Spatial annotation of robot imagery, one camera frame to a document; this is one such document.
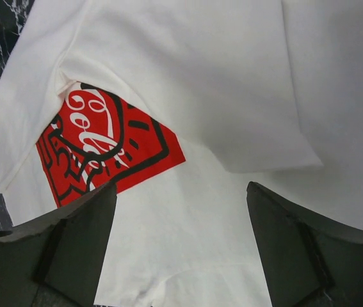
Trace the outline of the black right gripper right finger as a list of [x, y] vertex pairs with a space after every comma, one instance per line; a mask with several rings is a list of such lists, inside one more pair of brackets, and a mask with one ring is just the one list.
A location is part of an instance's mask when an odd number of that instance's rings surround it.
[[363, 306], [363, 230], [256, 182], [246, 191], [273, 306]]

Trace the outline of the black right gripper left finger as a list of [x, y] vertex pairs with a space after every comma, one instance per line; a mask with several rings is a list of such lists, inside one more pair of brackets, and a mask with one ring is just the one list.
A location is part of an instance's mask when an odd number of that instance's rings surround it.
[[108, 182], [0, 232], [0, 306], [93, 306], [117, 203]]

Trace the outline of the white Coca-Cola t-shirt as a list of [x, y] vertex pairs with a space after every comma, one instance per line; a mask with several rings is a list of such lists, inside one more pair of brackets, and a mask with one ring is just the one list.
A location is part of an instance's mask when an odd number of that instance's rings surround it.
[[8, 213], [110, 180], [96, 304], [272, 306], [249, 183], [363, 230], [363, 1], [35, 1], [0, 77]]

